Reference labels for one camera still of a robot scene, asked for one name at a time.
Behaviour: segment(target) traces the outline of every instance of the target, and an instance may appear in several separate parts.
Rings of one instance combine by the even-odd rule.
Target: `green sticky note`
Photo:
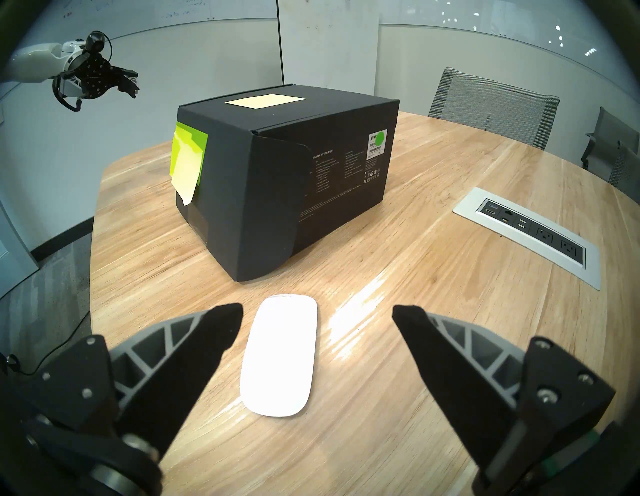
[[[180,149],[182,147],[189,147],[190,150],[186,152],[193,152],[196,156],[200,156],[200,173],[198,174],[198,185],[200,185],[200,177],[202,176],[202,162],[204,161],[204,152],[207,148],[207,138],[209,135],[205,132],[198,131],[182,122],[175,124],[175,132],[173,134],[173,145],[171,147],[171,168],[169,169],[169,175],[173,177],[175,172],[175,164],[178,161],[180,155]]]

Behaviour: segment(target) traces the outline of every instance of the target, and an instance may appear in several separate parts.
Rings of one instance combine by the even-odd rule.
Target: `wall baseboard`
[[[71,229],[67,229],[56,237],[42,243],[38,248],[34,248],[31,251],[31,254],[33,258],[36,259],[36,262],[40,263],[47,257],[56,253],[56,251],[70,245],[90,232],[93,232],[93,217],[80,222],[80,224],[73,226]]]

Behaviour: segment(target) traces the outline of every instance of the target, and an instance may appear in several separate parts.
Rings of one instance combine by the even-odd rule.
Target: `round table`
[[[526,348],[556,341],[617,394],[640,378],[640,208],[586,170],[471,127],[401,113],[381,204],[259,280],[218,265],[175,206],[171,143],[112,164],[93,225],[93,332],[109,348],[147,326],[240,302],[236,343],[161,468],[167,494],[470,493],[476,467],[422,382],[395,304],[487,327]],[[480,187],[600,249],[602,290],[452,212]],[[313,297],[316,363],[306,407],[261,417],[239,397],[255,313],[274,294]]]

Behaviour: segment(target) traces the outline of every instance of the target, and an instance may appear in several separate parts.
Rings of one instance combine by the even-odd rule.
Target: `floor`
[[[76,327],[70,344],[91,334],[91,239],[87,234],[43,260],[39,271],[0,299],[0,352],[17,356],[24,372],[32,372]]]

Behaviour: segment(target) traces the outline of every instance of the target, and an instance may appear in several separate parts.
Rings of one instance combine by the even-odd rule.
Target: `gray mesh chair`
[[[582,168],[608,181],[611,177],[620,145],[638,153],[640,133],[600,107],[596,129],[588,132],[589,144],[582,154]]]
[[[636,203],[640,203],[640,157],[622,144],[609,177],[609,184]]]
[[[560,98],[447,67],[429,117],[465,124],[544,150]]]

